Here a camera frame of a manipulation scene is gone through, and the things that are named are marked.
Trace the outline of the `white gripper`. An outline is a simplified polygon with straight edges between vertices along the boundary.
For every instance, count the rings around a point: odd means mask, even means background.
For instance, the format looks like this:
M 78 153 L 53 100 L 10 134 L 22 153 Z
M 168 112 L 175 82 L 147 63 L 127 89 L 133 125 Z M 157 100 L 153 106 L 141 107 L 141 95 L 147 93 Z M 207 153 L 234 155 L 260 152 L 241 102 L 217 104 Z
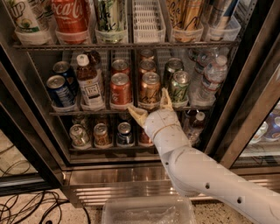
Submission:
M 128 106 L 130 115 L 139 126 L 144 128 L 148 137 L 154 137 L 162 128 L 167 126 L 180 125 L 178 116 L 176 112 L 173 111 L 172 100 L 165 87 L 162 88 L 159 107 L 161 109 L 148 115 L 148 111 L 145 109 L 137 108 L 133 105 Z

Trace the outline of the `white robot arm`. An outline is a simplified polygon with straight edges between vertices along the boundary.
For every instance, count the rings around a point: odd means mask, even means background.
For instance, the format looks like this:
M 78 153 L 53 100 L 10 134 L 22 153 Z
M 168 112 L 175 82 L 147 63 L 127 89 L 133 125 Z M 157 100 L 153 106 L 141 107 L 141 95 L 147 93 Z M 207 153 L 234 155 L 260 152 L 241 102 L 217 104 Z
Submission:
M 194 149 L 182 130 L 166 89 L 158 110 L 129 106 L 129 113 L 157 148 L 173 187 L 186 196 L 204 193 L 255 224 L 280 224 L 280 194 L 249 182 Z

